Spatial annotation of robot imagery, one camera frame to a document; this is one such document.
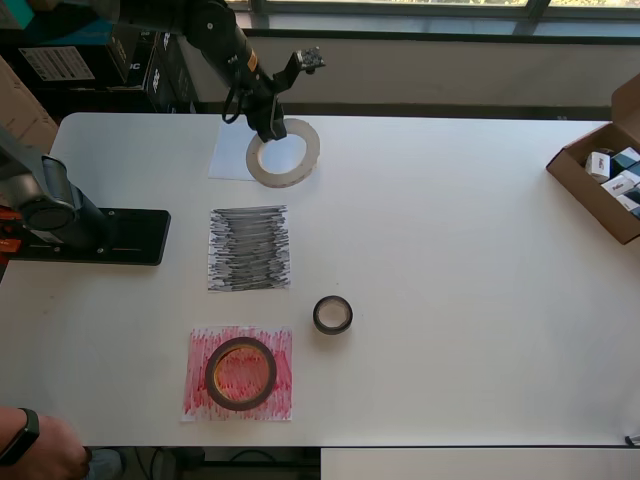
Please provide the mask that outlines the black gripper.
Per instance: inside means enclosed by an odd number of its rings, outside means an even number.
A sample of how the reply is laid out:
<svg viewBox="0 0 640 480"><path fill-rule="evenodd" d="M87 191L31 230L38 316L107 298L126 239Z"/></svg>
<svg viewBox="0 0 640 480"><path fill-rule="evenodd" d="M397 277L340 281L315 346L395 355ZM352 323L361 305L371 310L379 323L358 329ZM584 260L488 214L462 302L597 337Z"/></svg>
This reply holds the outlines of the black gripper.
<svg viewBox="0 0 640 480"><path fill-rule="evenodd" d="M285 75L242 74L240 85L240 111L246 115L248 126L264 142L284 139L287 130L278 95L286 89Z"/></svg>

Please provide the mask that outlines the bare human hand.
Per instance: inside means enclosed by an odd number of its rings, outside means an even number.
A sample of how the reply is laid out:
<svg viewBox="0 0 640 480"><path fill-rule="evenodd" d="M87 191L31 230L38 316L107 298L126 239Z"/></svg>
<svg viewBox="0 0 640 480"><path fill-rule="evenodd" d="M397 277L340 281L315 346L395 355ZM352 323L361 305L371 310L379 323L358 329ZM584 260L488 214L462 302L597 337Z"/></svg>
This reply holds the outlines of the bare human hand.
<svg viewBox="0 0 640 480"><path fill-rule="evenodd" d="M87 450L64 421L39 417L40 435L14 465L6 468L9 479L83 479L89 473Z"/></svg>

